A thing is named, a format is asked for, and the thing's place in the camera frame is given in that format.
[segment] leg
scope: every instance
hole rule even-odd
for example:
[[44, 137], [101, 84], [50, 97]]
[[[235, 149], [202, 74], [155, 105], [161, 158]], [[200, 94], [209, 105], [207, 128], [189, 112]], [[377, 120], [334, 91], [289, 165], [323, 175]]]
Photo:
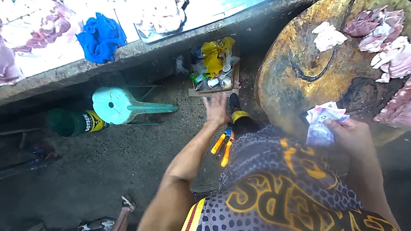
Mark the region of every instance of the leg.
[[250, 115], [242, 111], [240, 108], [240, 100], [238, 95], [232, 93], [229, 98], [229, 105], [231, 112], [233, 113], [231, 118], [233, 119], [233, 132], [238, 138], [244, 134], [257, 132], [259, 130], [258, 124], [250, 118]]
[[136, 204], [130, 195], [126, 194], [122, 196], [121, 199], [123, 201], [120, 215], [111, 228], [111, 231], [126, 231], [128, 225], [128, 216], [130, 212], [133, 212], [136, 208]]
[[114, 226], [111, 231], [126, 231], [128, 225], [128, 215], [130, 214], [131, 209], [129, 207], [121, 208], [120, 215], [115, 221]]

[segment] blue cloth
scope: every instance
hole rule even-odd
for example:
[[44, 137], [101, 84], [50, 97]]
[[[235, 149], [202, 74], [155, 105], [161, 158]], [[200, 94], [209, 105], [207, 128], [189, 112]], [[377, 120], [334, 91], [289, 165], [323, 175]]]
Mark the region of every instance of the blue cloth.
[[83, 28], [76, 36], [88, 61], [114, 61], [117, 48], [126, 44], [127, 37], [121, 26], [101, 13], [96, 12], [96, 18], [89, 18]]

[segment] shoe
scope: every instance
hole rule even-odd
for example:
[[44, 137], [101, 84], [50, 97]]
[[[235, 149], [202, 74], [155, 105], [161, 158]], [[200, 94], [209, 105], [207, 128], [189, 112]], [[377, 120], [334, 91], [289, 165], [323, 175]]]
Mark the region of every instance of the shoe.
[[230, 94], [229, 106], [230, 106], [230, 109], [231, 109], [231, 113], [234, 112], [234, 108], [238, 108], [238, 109], [241, 110], [241, 108], [240, 108], [240, 99], [238, 98], [238, 95], [234, 92]]
[[131, 210], [130, 212], [133, 212], [136, 209], [136, 203], [134, 202], [133, 198], [126, 194], [124, 196], [121, 196], [122, 201], [122, 207], [127, 208], [129, 207]]

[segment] tree stump cutting board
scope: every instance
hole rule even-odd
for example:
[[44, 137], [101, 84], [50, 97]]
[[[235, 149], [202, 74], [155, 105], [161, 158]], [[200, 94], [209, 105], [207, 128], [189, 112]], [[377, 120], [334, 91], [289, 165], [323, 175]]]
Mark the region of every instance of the tree stump cutting board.
[[404, 79], [376, 83], [382, 71], [369, 65], [375, 53], [360, 52], [362, 38], [348, 39], [319, 52], [312, 30], [324, 21], [343, 31], [347, 22], [365, 9], [388, 5], [403, 9], [401, 35], [411, 37], [411, 2], [408, 0], [320, 0], [291, 20], [278, 35], [257, 74], [255, 97], [270, 122], [301, 139], [307, 137], [303, 114], [328, 101], [336, 101], [354, 119], [366, 122], [377, 146], [397, 138], [403, 129], [372, 121], [404, 85]]

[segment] cash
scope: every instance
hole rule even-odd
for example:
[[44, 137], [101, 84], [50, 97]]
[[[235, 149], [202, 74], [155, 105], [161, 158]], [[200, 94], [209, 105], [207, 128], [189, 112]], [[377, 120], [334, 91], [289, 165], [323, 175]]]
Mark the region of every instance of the cash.
[[334, 142], [333, 133], [324, 125], [324, 120], [331, 119], [342, 122], [350, 116], [345, 115], [346, 109], [339, 109], [333, 101], [316, 105], [307, 111], [305, 117], [310, 123], [307, 135], [307, 144], [312, 146], [329, 146]]

